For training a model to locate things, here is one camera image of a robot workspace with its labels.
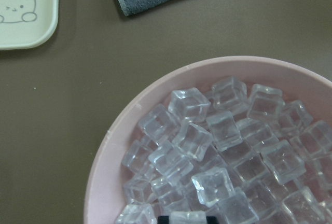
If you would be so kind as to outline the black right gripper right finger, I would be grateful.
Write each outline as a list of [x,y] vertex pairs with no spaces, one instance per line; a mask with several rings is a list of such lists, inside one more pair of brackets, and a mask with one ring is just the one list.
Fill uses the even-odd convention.
[[207,224],[217,224],[217,218],[215,216],[207,216],[206,223]]

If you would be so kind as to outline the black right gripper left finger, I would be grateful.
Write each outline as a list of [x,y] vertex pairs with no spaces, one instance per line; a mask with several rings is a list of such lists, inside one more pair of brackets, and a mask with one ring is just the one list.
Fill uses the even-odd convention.
[[157,224],[170,224],[170,217],[169,216],[158,216]]

